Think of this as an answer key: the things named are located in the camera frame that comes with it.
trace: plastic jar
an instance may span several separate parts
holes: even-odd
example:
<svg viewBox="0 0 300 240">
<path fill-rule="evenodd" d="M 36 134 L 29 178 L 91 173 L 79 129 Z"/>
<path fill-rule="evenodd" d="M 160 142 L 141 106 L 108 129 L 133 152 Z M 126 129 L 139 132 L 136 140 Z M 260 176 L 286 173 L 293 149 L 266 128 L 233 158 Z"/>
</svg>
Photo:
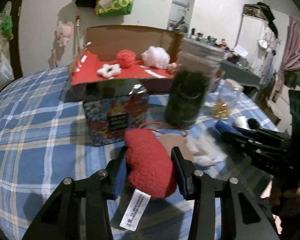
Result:
<svg viewBox="0 0 300 240">
<path fill-rule="evenodd" d="M 172 126 L 189 128 L 198 118 L 224 50 L 188 39 L 180 49 L 165 119 Z"/>
</svg>

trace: mirror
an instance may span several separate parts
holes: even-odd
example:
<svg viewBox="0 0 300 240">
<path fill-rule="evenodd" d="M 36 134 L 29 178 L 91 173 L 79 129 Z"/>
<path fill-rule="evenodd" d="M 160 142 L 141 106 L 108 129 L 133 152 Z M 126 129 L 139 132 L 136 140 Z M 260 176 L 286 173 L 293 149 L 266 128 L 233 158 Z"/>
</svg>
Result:
<svg viewBox="0 0 300 240">
<path fill-rule="evenodd" d="M 168 30 L 188 33 L 194 8 L 194 0 L 172 0 Z"/>
</svg>

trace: pink plush toy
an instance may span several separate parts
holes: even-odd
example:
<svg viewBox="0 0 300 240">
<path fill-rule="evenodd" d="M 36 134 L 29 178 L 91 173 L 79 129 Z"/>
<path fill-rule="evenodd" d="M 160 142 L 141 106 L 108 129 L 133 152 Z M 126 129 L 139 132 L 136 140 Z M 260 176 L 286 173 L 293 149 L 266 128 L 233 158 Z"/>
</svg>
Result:
<svg viewBox="0 0 300 240">
<path fill-rule="evenodd" d="M 67 24 L 63 24 L 59 21 L 59 25 L 56 28 L 55 35 L 57 37 L 57 43 L 60 47 L 65 47 L 73 33 L 73 23 L 68 22 Z"/>
</svg>

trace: green toy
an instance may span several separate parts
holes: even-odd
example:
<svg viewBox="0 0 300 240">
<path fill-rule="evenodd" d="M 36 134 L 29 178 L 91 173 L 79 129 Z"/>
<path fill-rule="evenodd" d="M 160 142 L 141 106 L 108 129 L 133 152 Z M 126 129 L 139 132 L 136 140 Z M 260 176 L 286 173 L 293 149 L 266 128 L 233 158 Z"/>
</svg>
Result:
<svg viewBox="0 0 300 240">
<path fill-rule="evenodd" d="M 9 38 L 9 40 L 13 39 L 13 34 L 12 34 L 12 20 L 11 16 L 7 15 L 6 18 L 4 19 L 3 23 L 1 24 L 1 30 L 2 34 L 4 37 Z"/>
</svg>

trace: blue plaid fabric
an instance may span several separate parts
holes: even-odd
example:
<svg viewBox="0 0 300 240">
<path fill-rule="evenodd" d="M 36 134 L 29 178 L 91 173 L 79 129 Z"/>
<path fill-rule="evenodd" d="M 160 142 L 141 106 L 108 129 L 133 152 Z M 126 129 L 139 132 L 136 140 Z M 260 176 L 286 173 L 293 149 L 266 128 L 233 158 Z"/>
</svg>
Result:
<svg viewBox="0 0 300 240">
<path fill-rule="evenodd" d="M 206 104 L 211 106 L 216 96 L 217 93 L 210 94 Z M 168 95 L 150 96 L 147 121 L 164 121 L 167 99 Z M 232 117 L 241 115 L 275 130 L 267 116 L 244 94 Z M 189 132 L 199 136 L 214 122 L 203 108 Z M 84 179 L 105 168 L 122 145 L 123 142 L 92 146 L 82 102 L 72 102 L 66 68 L 11 83 L 0 93 L 0 228 L 8 239 L 22 238 L 63 178 Z M 230 146 L 224 145 L 224 149 L 229 155 L 226 161 L 205 172 L 219 179 L 237 177 L 252 194 L 260 195 L 270 176 L 251 166 L 249 158 L 232 152 Z M 132 196 L 131 189 L 124 191 L 116 201 L 108 201 L 114 239 L 187 239 L 193 201 L 184 201 L 178 190 L 165 200 L 151 200 L 137 231 L 130 232 L 119 227 Z M 220 238 L 220 225 L 220 202 L 216 200 L 216 239 Z"/>
</svg>

